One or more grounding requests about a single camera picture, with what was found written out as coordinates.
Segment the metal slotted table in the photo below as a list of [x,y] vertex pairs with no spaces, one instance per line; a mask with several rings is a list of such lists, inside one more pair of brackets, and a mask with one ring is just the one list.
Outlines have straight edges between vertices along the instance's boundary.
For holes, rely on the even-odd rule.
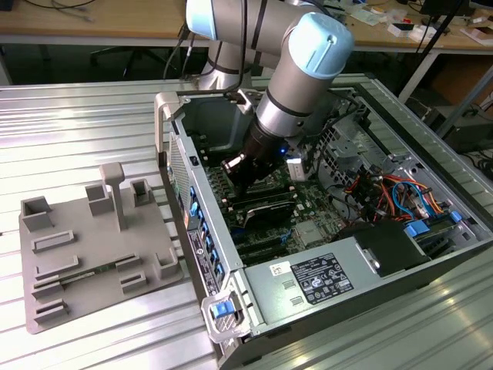
[[[265,86],[266,79],[254,81]],[[375,99],[433,153],[433,136],[416,117],[363,75]],[[0,368],[217,367],[192,282],[186,278],[38,335],[25,330],[18,240],[20,200],[50,203],[84,197],[98,166],[119,161],[130,180],[145,177],[182,256],[154,150],[153,100],[177,82],[19,86],[0,90]],[[382,142],[390,140],[380,137]],[[385,143],[396,148],[398,143]],[[462,186],[493,211],[491,188],[471,179],[452,152],[433,153]],[[491,368],[493,253],[373,311],[293,343],[247,369]]]

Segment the blue wire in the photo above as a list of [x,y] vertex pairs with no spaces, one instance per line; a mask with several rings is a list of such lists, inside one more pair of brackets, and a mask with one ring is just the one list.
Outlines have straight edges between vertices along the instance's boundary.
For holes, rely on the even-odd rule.
[[[435,211],[433,210],[433,208],[431,208],[428,203],[426,202],[426,200],[424,199],[423,197],[423,193],[421,192],[421,190],[418,189],[418,187],[416,185],[414,185],[413,183],[410,183],[408,181],[401,181],[400,183],[405,183],[406,185],[409,185],[410,187],[412,187],[416,193],[418,193],[418,196],[419,196],[419,199],[421,200],[421,202],[423,203],[423,206],[425,208],[425,210],[431,215],[431,216],[436,216],[437,214],[435,213]],[[397,206],[397,208],[399,208],[400,210],[403,210],[405,213],[411,215],[412,219],[414,220],[414,215],[412,214],[412,212],[410,212],[407,208],[404,208],[402,207],[399,202],[397,201],[397,185],[399,185],[400,183],[396,183],[394,185],[394,188],[392,189],[392,200],[394,201],[395,205]]]

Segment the white label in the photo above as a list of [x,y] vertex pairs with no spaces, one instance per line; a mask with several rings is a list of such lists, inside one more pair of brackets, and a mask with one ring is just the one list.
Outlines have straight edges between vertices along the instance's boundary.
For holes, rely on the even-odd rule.
[[273,276],[286,274],[287,272],[291,272],[291,264],[289,261],[281,262],[280,264],[271,264],[269,266],[272,271]]

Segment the motherboard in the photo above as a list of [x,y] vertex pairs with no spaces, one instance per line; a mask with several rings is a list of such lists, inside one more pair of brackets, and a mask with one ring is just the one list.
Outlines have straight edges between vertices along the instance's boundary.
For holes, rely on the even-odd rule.
[[227,153],[201,154],[216,202],[247,266],[319,247],[346,226],[320,183],[293,182],[286,164],[239,195],[214,159]]

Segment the power supply label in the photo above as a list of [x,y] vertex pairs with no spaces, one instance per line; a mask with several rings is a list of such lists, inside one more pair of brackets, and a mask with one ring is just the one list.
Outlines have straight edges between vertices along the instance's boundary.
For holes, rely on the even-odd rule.
[[354,289],[334,254],[292,264],[291,270],[310,304],[317,304]]

